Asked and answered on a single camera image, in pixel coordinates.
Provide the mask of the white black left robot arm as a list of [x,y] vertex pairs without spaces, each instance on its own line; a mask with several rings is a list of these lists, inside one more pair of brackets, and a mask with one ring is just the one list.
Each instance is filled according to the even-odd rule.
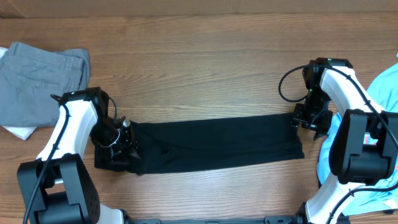
[[83,156],[91,141],[97,165],[123,171],[138,152],[134,131],[124,118],[109,117],[111,98],[99,87],[52,98],[60,110],[53,133],[37,158],[17,170],[23,222],[132,223],[123,209],[100,202]]

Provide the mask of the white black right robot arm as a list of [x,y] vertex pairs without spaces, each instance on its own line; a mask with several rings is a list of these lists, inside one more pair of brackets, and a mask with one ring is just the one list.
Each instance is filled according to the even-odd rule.
[[291,125],[327,134],[333,102],[342,116],[329,153],[330,173],[314,197],[303,203],[290,223],[338,223],[360,192],[377,192],[397,160],[397,113],[377,104],[356,79],[347,59],[317,58],[299,66],[306,96],[296,104]]

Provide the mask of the black polo shirt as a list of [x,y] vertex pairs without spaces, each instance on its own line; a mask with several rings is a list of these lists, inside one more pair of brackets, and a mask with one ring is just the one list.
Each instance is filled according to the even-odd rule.
[[132,141],[111,153],[95,149],[95,167],[137,175],[196,172],[302,159],[292,114],[131,122]]

